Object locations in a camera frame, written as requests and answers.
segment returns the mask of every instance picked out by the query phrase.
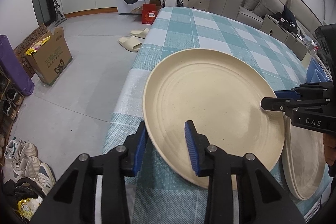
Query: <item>stacked plates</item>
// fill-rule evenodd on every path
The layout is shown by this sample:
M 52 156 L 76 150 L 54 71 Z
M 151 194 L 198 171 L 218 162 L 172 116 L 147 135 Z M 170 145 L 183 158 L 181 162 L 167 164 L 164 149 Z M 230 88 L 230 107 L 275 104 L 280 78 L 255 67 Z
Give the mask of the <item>stacked plates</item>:
M 282 162 L 287 185 L 298 199 L 309 199 L 319 187 L 325 168 L 322 133 L 291 125 L 285 117 Z
M 284 144 L 281 112 L 260 107 L 272 88 L 243 61 L 214 50 L 189 49 L 162 60 L 150 74 L 143 97 L 148 134 L 162 158 L 186 180 L 208 187 L 192 170 L 184 123 L 227 153 L 254 153 L 271 170 Z

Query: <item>gray floor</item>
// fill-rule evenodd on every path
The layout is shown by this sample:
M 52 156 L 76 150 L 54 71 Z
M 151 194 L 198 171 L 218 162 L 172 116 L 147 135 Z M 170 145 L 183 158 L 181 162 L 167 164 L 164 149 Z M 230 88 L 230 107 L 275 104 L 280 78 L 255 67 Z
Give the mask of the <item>gray floor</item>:
M 118 38 L 150 27 L 137 15 L 116 13 L 70 18 L 61 26 L 73 61 L 52 87 L 34 75 L 34 93 L 24 100 L 10 137 L 34 143 L 38 158 L 50 165 L 56 179 L 79 154 L 101 154 L 111 114 L 137 55 L 120 46 Z M 8 162 L 4 174 L 5 181 L 13 178 Z

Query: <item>tablecloth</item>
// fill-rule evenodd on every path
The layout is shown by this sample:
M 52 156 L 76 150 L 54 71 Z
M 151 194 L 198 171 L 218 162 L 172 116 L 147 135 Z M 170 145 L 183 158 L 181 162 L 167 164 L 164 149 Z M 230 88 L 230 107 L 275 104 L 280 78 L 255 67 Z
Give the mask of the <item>tablecloth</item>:
M 243 23 L 208 12 L 167 7 L 160 10 L 130 70 L 115 107 L 103 152 L 122 144 L 143 119 L 142 96 L 153 68 L 168 55 L 187 48 L 208 48 L 231 54 L 258 71 L 273 90 L 288 90 L 305 83 L 306 70 L 293 52 L 280 41 Z M 271 171 L 290 194 L 281 159 Z M 322 183 L 307 201 L 291 196 L 305 215 L 330 182 L 327 168 Z M 127 201 L 133 224 L 201 224 L 207 190 L 176 174 L 148 140 L 142 168 L 126 178 Z M 235 198 L 235 222 L 238 201 Z

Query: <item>shoe rack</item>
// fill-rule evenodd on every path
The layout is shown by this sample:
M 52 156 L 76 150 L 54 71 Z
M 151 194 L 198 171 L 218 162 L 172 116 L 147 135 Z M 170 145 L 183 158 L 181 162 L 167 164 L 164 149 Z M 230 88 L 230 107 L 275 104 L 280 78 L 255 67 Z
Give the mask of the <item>shoe rack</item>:
M 5 145 L 4 145 L 4 147 L 6 147 L 6 145 L 8 144 L 8 141 L 9 141 L 9 136 L 11 134 L 11 130 L 12 130 L 13 124 L 14 124 L 14 122 L 17 119 L 17 115 L 18 115 L 19 109 L 22 106 L 23 100 L 24 100 L 25 97 L 20 92 L 18 92 L 17 89 L 12 85 L 11 80 L 6 76 L 6 74 L 4 73 L 4 71 L 2 70 L 1 67 L 0 67 L 0 75 L 6 77 L 6 79 L 7 79 L 6 88 L 3 89 L 3 90 L 0 90 L 0 92 L 1 92 L 0 93 L 0 133 L 2 135 L 4 135 L 4 137 L 5 137 Z M 6 92 L 9 89 L 15 89 L 17 91 L 17 93 L 22 97 L 22 103 L 19 106 L 14 106 L 14 110 L 17 113 L 14 120 L 12 120 L 10 117 L 8 117 L 3 112 L 3 104 L 4 104 L 4 101 L 6 99 Z M 0 149 L 3 149 L 3 153 L 2 153 L 3 156 L 2 156 L 2 158 L 0 158 L 0 165 L 4 166 L 5 165 L 5 149 L 2 148 L 2 147 L 0 147 Z

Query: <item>purple bag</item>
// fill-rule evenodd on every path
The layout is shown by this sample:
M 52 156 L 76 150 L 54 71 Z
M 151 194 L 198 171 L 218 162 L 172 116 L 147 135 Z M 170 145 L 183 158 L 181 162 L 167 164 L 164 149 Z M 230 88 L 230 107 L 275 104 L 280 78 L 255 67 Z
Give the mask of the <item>purple bag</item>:
M 6 35 L 0 35 L 0 65 L 19 92 L 26 96 L 33 93 L 34 83 L 16 58 Z

